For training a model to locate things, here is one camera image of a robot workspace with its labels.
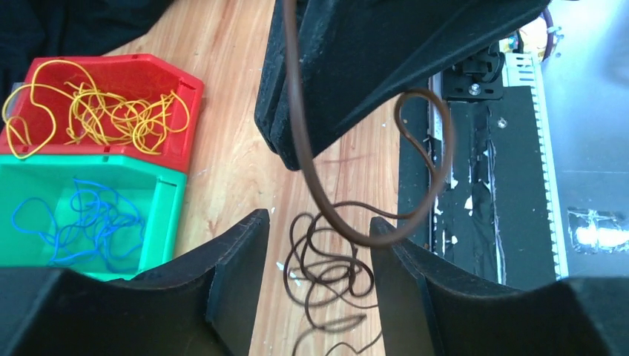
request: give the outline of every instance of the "brown wire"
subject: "brown wire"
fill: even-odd
[[[317,175],[315,165],[313,163],[313,154],[310,148],[310,138],[308,135],[306,115],[303,104],[303,88],[301,84],[301,72],[299,62],[299,47],[297,43],[297,17],[296,17],[296,1],[297,0],[283,0],[283,20],[284,20],[284,34],[286,37],[286,81],[288,85],[289,95],[289,112],[291,120],[291,129],[293,135],[293,142],[295,151],[297,153],[297,161],[303,172],[304,179],[308,185],[310,193],[320,210],[317,215],[310,213],[302,213],[295,217],[290,227],[290,243],[291,251],[286,257],[285,268],[283,272],[284,288],[288,296],[298,305],[302,306],[305,311],[306,319],[311,325],[310,330],[302,333],[301,336],[295,342],[293,348],[293,355],[297,353],[297,347],[305,336],[315,331],[338,333],[346,332],[355,328],[366,319],[366,314],[354,314],[348,317],[342,317],[335,320],[330,320],[325,323],[317,323],[312,318],[312,310],[316,308],[323,308],[338,300],[342,300],[357,309],[370,309],[375,308],[373,306],[359,306],[350,302],[347,299],[347,294],[350,294],[355,298],[366,297],[373,291],[374,288],[374,274],[373,271],[363,261],[358,259],[358,248],[356,245],[369,247],[369,248],[386,248],[395,244],[402,239],[407,238],[412,232],[414,232],[418,226],[426,219],[429,209],[431,209],[437,195],[444,187],[445,179],[450,172],[452,166],[452,159],[454,153],[455,133],[452,121],[450,119],[448,107],[430,90],[425,88],[417,88],[402,93],[397,102],[395,103],[395,124],[398,127],[401,135],[408,140],[411,145],[420,153],[424,162],[426,163],[431,177],[431,184],[426,193],[424,199],[419,203],[418,207],[410,214],[393,214],[386,211],[382,211],[374,206],[363,202],[346,201],[331,203],[323,190]],[[444,135],[445,152],[443,157],[443,163],[439,169],[435,168],[432,164],[428,153],[415,137],[404,127],[401,119],[401,109],[406,100],[412,97],[422,97],[431,102],[438,110]],[[336,212],[337,208],[344,206],[357,206],[366,210],[372,211],[383,217],[408,220],[408,222],[402,226],[398,226],[398,229],[389,234],[382,234],[375,237],[366,236],[349,226]],[[321,218],[325,218],[331,227],[318,228],[317,223]],[[310,220],[309,227],[306,233],[295,241],[295,226],[303,219]],[[317,248],[313,242],[315,234],[322,231],[332,231],[339,234],[350,246],[350,254],[332,254],[325,251],[321,251]],[[320,259],[315,263],[306,264],[306,255],[308,252],[316,254]],[[298,267],[289,268],[293,258],[296,259]],[[323,268],[322,271],[315,272],[316,268]],[[300,272],[298,277],[289,277],[291,273],[295,271]],[[358,291],[355,288],[357,276],[361,273],[365,273],[369,278],[369,284],[363,291]],[[309,282],[309,289],[306,292],[304,300],[297,298],[290,289],[290,280],[303,280]],[[338,291],[335,285],[340,282],[347,281],[347,286]],[[333,293],[333,297],[327,300],[312,302],[312,293],[316,286],[323,286]],[[337,343],[334,345],[326,355],[329,355],[332,350],[340,346],[349,347],[355,354],[367,350],[374,345],[382,336],[382,332],[366,347],[356,350],[347,343]]]

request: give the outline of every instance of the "black fabric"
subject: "black fabric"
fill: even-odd
[[[428,80],[417,83],[418,88],[428,88]],[[411,98],[402,107],[402,117],[406,120],[406,129],[424,143],[426,151],[431,151],[430,141],[424,142],[428,132],[428,102],[422,98]],[[424,159],[415,148],[405,139],[400,139],[400,164],[398,175],[398,214],[408,214],[415,210],[417,204],[424,198],[430,178]],[[399,220],[398,227],[406,223]],[[430,244],[430,223],[428,218],[420,225],[409,239],[424,247]]]
[[[531,22],[549,0],[302,0],[304,106],[315,155],[422,79]],[[255,108],[269,148],[299,169],[289,122],[281,1],[276,0]]]
[[[147,33],[172,2],[0,0],[0,100],[34,58],[107,53]]]

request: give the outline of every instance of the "screw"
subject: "screw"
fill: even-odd
[[[481,93],[481,86],[474,83],[470,85],[470,89],[468,90],[470,95],[479,95]]]

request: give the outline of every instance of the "storage bin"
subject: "storage bin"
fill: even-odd
[[[159,147],[160,155],[149,155],[138,151],[133,144],[129,145],[99,145],[89,137],[85,137],[79,144],[65,145],[70,141],[66,133],[68,128],[68,111],[71,100],[63,95],[46,88],[36,88],[35,100],[48,106],[56,117],[57,129],[54,138],[46,144],[38,153],[41,154],[121,154],[162,167],[188,173],[194,132],[199,116],[203,83],[186,72],[148,54],[134,54],[124,56],[103,57],[58,57],[37,58],[33,61],[26,77],[26,83],[31,83],[37,67],[51,59],[65,59],[75,62],[93,77],[98,88],[103,92],[115,93],[124,96],[127,100],[146,99],[149,102],[157,102],[162,94],[168,95],[172,90],[184,101],[190,112],[188,129],[180,133],[169,133],[166,140]],[[80,85],[87,82],[88,78],[83,72],[73,65],[53,63],[43,67],[38,74],[37,82],[60,88],[64,92],[72,94],[73,89],[65,82]],[[52,122],[48,114],[31,104],[29,99],[30,89],[24,89],[16,99],[14,110],[10,116],[20,116],[26,123],[33,145],[17,145],[20,143],[12,133],[12,143],[16,151],[26,154],[39,146],[50,136],[53,130]],[[168,124],[172,128],[181,128],[185,123],[184,107],[175,100],[167,110],[170,116]],[[18,132],[24,132],[24,126],[16,120],[12,125]],[[81,132],[79,121],[73,120],[75,132]],[[103,129],[107,135],[116,136],[119,132],[109,122],[104,122]],[[11,154],[7,141],[8,130],[6,128],[0,135],[0,154]],[[157,136],[147,138],[147,144],[157,142]]]
[[[70,198],[76,193],[74,179],[99,183],[128,199],[144,219],[145,231],[140,249],[123,260],[114,261],[131,271],[113,273],[102,258],[76,263],[72,269],[99,280],[129,279],[172,259],[187,180],[184,173],[126,156],[38,155],[18,160],[11,155],[0,155],[0,182],[3,184],[0,266],[48,266],[53,246],[38,234],[16,230],[12,216],[22,202],[36,197],[50,207],[58,226],[71,224],[77,217],[70,208]],[[21,229],[55,234],[43,203],[31,201],[24,205],[15,216],[15,224]],[[136,232],[131,236],[121,229],[115,234],[111,240],[115,254],[137,244]],[[87,238],[77,237],[71,248],[81,250],[90,244],[93,246]]]

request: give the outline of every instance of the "wooden table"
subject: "wooden table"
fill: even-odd
[[[303,310],[283,288],[277,262],[289,251],[289,224],[301,211],[316,212],[300,172],[288,171],[254,124],[254,108],[274,0],[178,0],[142,38],[112,52],[152,53],[205,83],[204,108],[197,126],[194,158],[180,223],[177,253],[182,254],[233,226],[256,208],[271,214],[269,249],[250,355],[290,355],[297,336],[309,328]],[[399,133],[387,102],[317,159],[332,201],[360,200],[397,211]],[[371,213],[341,211],[348,223],[369,230]],[[326,238],[327,251],[348,251],[340,238]],[[360,256],[370,263],[369,251]],[[306,287],[294,286],[301,296]],[[329,297],[317,289],[316,298]],[[375,293],[359,300],[373,304]],[[314,314],[316,320],[358,310],[342,301]],[[297,354],[323,356],[340,341],[359,349],[381,330],[377,309],[345,334],[315,333]],[[353,355],[339,348],[332,355]],[[384,355],[382,340],[362,355]]]

